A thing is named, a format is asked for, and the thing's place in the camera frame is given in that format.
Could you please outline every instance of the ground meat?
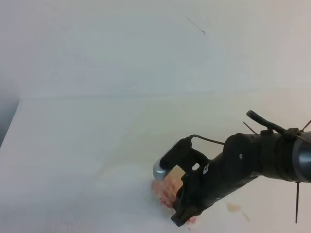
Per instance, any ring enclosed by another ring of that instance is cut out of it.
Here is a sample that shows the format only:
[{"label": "ground meat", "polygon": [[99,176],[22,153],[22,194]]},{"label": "ground meat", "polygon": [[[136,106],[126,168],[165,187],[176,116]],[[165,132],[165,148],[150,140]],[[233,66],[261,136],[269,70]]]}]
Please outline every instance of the ground meat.
[{"label": "ground meat", "polygon": [[[167,176],[164,180],[153,180],[151,184],[151,190],[160,201],[160,204],[173,210],[173,203],[176,200],[176,193],[179,190],[179,185],[176,179],[172,179]],[[194,224],[196,222],[196,216],[190,218],[187,224]]]}]

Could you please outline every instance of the wire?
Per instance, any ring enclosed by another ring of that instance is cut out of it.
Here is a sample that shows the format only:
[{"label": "wire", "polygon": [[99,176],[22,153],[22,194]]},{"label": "wire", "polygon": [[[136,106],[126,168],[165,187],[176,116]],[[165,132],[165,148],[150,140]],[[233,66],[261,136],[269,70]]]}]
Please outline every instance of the wire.
[{"label": "wire", "polygon": [[196,134],[190,136],[190,138],[194,138],[194,137],[200,138],[200,139],[208,141],[208,142],[220,144],[220,145],[224,145],[225,144],[224,142],[215,141],[215,140],[208,139],[206,137],[202,137],[202,136],[199,136],[199,135],[196,135]]}]

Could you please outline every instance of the white table surface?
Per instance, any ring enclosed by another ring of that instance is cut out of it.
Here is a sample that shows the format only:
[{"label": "white table surface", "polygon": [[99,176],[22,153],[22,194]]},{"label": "white table surface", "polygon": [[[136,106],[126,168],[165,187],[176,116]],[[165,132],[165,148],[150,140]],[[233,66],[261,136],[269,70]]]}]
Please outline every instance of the white table surface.
[{"label": "white table surface", "polygon": [[[153,163],[190,134],[249,133],[253,109],[283,127],[311,118],[311,94],[278,90],[22,101],[0,149],[1,233],[179,232],[150,192]],[[195,141],[207,157],[222,147]],[[259,177],[199,216],[191,232],[309,232],[311,185]],[[227,203],[240,205],[232,213]]]}]

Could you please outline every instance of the white wall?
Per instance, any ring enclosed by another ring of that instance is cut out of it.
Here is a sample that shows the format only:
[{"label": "white wall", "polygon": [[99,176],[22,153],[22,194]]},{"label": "white wall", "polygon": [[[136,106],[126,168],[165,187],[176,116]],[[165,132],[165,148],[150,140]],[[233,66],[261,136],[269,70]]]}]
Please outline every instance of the white wall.
[{"label": "white wall", "polygon": [[22,98],[304,88],[310,11],[308,0],[1,1],[0,70]]}]

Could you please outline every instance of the stain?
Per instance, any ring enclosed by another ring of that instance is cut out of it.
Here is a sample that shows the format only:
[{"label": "stain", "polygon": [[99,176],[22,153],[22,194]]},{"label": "stain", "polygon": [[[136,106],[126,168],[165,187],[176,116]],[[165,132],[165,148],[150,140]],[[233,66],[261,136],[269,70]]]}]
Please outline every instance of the stain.
[{"label": "stain", "polygon": [[[241,211],[242,207],[240,205],[232,204],[232,203],[227,202],[227,209],[228,209],[229,212],[234,213],[234,212],[237,212],[237,211]],[[249,216],[244,211],[242,211],[242,214],[245,217],[246,221],[248,221],[248,222],[251,221]]]},{"label": "stain", "polygon": [[229,203],[227,202],[227,209],[229,212],[237,212],[239,210],[241,210],[241,206],[240,205],[236,205],[236,204],[232,204],[232,203]]},{"label": "stain", "polygon": [[244,211],[242,213],[243,213],[244,217],[246,218],[246,221],[250,222],[251,220],[249,219],[248,215]]},{"label": "stain", "polygon": [[203,35],[206,34],[206,32],[203,31],[203,30],[202,30],[198,25],[196,25],[194,22],[192,22],[191,19],[187,18],[187,20],[189,20],[190,23],[192,23],[196,28],[198,28],[201,32],[203,32],[203,33],[204,33]]}]

